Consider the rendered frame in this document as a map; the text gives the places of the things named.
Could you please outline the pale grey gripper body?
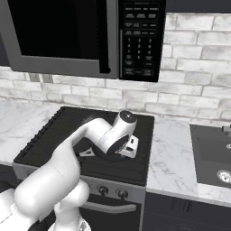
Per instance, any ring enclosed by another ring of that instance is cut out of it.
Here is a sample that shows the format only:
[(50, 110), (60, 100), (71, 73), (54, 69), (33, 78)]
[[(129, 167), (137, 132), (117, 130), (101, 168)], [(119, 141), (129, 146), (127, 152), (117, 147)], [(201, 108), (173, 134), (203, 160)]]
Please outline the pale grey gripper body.
[(94, 154), (92, 148), (88, 148), (87, 150), (80, 152), (79, 155), (81, 157), (91, 157), (91, 156), (94, 156), (95, 154)]

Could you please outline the black stove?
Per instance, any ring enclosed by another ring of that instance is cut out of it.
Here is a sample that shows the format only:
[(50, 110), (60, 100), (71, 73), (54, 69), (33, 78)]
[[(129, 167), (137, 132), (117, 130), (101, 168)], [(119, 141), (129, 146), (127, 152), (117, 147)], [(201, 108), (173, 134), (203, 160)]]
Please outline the black stove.
[[(18, 179), (24, 180), (46, 163), (54, 149), (89, 116), (100, 116), (112, 124), (119, 112), (101, 111), (77, 107), (62, 107), (32, 140), (20, 151), (13, 162)], [(102, 197), (120, 199), (120, 189), (128, 191), (128, 198), (122, 199), (141, 205), (140, 228), (142, 231), (147, 181), (148, 163), (151, 154), (154, 118), (149, 115), (135, 115), (137, 124), (126, 145), (130, 159), (122, 162), (106, 162), (96, 155), (81, 157), (80, 152), (93, 147), (93, 143), (83, 138), (74, 146), (80, 163), (80, 178), (89, 185), (90, 195), (102, 196), (99, 186), (108, 187), (108, 194)]]

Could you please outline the dark oven door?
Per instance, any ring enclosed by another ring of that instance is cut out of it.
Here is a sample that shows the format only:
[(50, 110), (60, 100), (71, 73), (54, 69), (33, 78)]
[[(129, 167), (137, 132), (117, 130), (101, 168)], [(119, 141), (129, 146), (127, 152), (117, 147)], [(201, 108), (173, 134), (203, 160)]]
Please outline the dark oven door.
[(80, 207), (80, 215), (88, 222), (91, 231), (139, 231), (141, 216), (141, 205), (139, 203), (94, 194), (89, 196), (88, 202), (108, 206), (136, 205), (136, 211), (121, 214), (109, 214)]

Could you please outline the dark base cabinet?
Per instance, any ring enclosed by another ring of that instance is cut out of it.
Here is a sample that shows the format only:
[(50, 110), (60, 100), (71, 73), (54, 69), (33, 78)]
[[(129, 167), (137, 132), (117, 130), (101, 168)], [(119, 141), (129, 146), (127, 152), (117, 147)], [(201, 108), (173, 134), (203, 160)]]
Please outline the dark base cabinet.
[(12, 166), (0, 164), (0, 193), (7, 189), (15, 189), (21, 182)]
[(143, 231), (231, 231), (231, 208), (147, 192)]

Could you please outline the grey microwave door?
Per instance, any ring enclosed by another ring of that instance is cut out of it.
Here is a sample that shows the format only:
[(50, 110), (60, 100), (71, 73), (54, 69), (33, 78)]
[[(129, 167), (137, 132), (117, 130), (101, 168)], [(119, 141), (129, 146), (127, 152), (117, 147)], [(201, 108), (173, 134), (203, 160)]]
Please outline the grey microwave door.
[(0, 33), (14, 71), (116, 79), (118, 0), (106, 0), (108, 74), (99, 70), (97, 0), (0, 0)]

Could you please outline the dark grey sink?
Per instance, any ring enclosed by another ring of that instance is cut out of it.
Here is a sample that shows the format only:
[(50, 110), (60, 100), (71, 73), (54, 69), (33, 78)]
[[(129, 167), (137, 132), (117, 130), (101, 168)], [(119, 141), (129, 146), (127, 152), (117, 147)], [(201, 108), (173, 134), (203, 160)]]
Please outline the dark grey sink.
[(231, 125), (190, 125), (197, 183), (231, 189)]

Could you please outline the grey and black microwave oven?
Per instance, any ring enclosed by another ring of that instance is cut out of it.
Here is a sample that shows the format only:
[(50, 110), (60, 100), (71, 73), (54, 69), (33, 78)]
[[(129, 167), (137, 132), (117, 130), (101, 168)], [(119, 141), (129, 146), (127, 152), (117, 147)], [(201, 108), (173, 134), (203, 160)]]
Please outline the grey and black microwave oven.
[(166, 0), (118, 0), (117, 79), (159, 79), (165, 19)]

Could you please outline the dark wall cupboard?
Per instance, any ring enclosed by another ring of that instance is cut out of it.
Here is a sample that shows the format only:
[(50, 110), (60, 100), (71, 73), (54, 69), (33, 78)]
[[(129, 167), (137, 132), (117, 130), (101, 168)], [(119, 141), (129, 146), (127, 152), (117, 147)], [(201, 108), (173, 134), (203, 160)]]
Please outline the dark wall cupboard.
[(10, 66), (1, 34), (0, 34), (0, 66), (4, 66), (4, 67)]
[(231, 14), (231, 0), (166, 0), (166, 12)]

